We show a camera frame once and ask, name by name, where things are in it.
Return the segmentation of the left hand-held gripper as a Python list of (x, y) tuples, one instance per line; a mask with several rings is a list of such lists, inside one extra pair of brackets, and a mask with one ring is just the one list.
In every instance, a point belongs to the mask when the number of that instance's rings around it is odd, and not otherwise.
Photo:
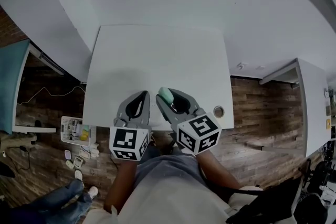
[(152, 133), (149, 118), (150, 94), (148, 91), (134, 93), (119, 105), (114, 126), (110, 127), (109, 139), (109, 149), (116, 159), (141, 160)]

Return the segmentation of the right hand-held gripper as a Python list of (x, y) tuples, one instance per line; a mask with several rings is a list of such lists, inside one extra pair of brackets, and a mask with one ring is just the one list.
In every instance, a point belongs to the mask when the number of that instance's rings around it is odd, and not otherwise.
[[(194, 113), (199, 105), (191, 95), (177, 89), (169, 90), (173, 95), (172, 105), (159, 94), (156, 95), (156, 104), (165, 120), (173, 125), (179, 122), (177, 113)], [(200, 154), (217, 145), (221, 131), (215, 117), (205, 113), (179, 123), (176, 127), (176, 142), (193, 154)]]

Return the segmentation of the person's right forearm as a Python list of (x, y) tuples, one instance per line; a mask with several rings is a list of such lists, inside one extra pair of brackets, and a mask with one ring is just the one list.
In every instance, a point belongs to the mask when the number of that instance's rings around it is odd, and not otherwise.
[(196, 155), (196, 159), (205, 177), (212, 183), (232, 189), (241, 188), (237, 179), (217, 160), (210, 150)]

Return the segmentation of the green soap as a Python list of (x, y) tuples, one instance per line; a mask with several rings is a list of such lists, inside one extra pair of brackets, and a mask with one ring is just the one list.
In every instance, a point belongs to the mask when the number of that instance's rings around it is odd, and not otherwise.
[(172, 105), (174, 102), (174, 96), (169, 88), (167, 87), (160, 87), (158, 91), (158, 95), (168, 104)]

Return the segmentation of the person's white shirt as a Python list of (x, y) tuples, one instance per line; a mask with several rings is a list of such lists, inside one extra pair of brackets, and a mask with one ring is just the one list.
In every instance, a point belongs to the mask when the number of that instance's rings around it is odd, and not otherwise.
[(134, 190), (120, 211), (93, 209), (83, 224), (225, 224), (255, 196), (224, 202), (203, 181), (191, 156), (161, 156), (138, 167)]

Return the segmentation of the person's left forearm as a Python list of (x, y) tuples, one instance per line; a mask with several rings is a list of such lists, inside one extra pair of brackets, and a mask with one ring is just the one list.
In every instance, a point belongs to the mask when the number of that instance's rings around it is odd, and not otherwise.
[(137, 166), (138, 162), (136, 161), (123, 161), (120, 164), (103, 205), (104, 210), (108, 213), (112, 213), (112, 207), (116, 209), (117, 213), (120, 213), (132, 194)]

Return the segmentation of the black equipment stand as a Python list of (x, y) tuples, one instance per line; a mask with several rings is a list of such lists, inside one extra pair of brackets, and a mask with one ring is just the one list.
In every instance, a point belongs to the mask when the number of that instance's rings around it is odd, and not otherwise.
[(336, 206), (336, 140), (322, 148), (323, 160), (306, 173), (295, 210), (297, 224), (325, 224), (331, 206)]

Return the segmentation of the teal table with white frame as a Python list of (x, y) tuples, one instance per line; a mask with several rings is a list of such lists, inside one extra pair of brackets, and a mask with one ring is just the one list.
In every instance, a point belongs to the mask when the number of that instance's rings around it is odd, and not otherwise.
[(0, 131), (8, 134), (56, 132), (55, 128), (16, 125), (19, 86), (30, 51), (28, 39), (0, 47)]

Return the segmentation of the white cloth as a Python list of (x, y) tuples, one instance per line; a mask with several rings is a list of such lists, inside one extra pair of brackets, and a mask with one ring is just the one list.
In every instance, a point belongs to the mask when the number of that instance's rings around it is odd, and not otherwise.
[(99, 146), (98, 143), (90, 144), (89, 153), (90, 153), (91, 158), (98, 158), (99, 157), (100, 152), (98, 150), (98, 146)]

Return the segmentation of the white side desk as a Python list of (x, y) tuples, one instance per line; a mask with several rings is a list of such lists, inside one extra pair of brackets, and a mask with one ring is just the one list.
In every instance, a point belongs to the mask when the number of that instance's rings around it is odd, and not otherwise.
[(260, 85), (296, 72), (296, 81), (301, 94), (302, 106), (302, 143), (301, 149), (262, 146), (262, 151), (282, 154), (300, 154), (309, 157), (331, 140), (330, 99), (327, 96), (328, 84), (326, 72), (300, 58), (265, 76)]

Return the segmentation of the grey metal bar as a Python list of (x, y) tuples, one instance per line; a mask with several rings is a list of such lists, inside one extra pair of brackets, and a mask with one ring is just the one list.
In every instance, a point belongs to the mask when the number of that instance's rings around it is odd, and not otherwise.
[(53, 62), (46, 54), (42, 51), (39, 52), (38, 59), (43, 62), (45, 65), (50, 67), (53, 71), (57, 72), (59, 75), (64, 76), (65, 71), (63, 68), (59, 67), (55, 62)]

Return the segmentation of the black bag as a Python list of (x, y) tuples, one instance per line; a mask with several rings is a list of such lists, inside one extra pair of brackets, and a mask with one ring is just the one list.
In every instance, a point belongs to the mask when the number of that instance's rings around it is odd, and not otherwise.
[(235, 190), (255, 199), (226, 220), (227, 224), (275, 224), (293, 216), (301, 178), (290, 178), (266, 190)]

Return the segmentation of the white plastic basket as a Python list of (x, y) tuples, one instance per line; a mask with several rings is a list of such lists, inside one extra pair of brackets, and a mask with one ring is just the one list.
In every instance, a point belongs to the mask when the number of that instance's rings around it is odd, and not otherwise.
[(79, 135), (82, 132), (83, 121), (81, 118), (73, 118), (69, 116), (62, 116), (60, 137), (61, 141), (73, 145), (89, 146), (90, 145), (90, 130), (89, 138), (86, 141), (81, 141)]

